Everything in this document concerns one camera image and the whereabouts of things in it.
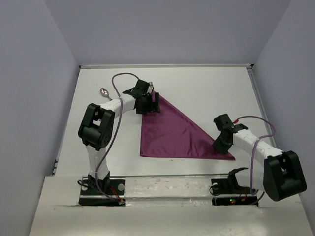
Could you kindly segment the purple cloth napkin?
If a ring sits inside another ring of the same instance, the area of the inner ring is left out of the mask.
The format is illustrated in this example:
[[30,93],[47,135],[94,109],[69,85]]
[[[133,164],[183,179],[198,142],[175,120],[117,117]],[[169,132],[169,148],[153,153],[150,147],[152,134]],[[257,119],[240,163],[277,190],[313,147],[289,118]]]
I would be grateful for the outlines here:
[[215,140],[162,96],[159,104],[160,113],[142,116],[141,157],[235,160],[230,153],[218,153]]

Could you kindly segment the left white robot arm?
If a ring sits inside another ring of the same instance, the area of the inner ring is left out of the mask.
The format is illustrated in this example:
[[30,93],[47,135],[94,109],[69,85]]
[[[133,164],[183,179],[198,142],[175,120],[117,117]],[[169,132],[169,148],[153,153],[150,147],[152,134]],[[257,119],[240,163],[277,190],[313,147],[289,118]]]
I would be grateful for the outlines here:
[[98,194],[108,191],[109,170],[105,155],[111,145],[109,144],[117,136],[113,131],[114,121],[118,120],[120,126],[122,115],[135,110],[139,115],[159,113],[159,94],[154,92],[152,82],[138,80],[133,88],[123,91],[118,98],[97,105],[91,103],[87,106],[78,136],[85,145],[90,171],[88,177],[93,179],[92,189]]

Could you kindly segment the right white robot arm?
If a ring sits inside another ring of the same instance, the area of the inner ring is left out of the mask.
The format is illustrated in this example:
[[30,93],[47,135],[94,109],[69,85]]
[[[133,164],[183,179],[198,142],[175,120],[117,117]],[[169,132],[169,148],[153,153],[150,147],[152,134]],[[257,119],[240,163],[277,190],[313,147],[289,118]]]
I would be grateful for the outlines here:
[[232,121],[228,114],[214,118],[220,132],[213,143],[219,154],[227,154],[236,146],[251,156],[249,167],[233,169],[227,178],[213,181],[212,194],[237,193],[243,189],[251,195],[262,191],[275,202],[307,190],[307,183],[298,155],[283,151],[257,137],[238,119]]

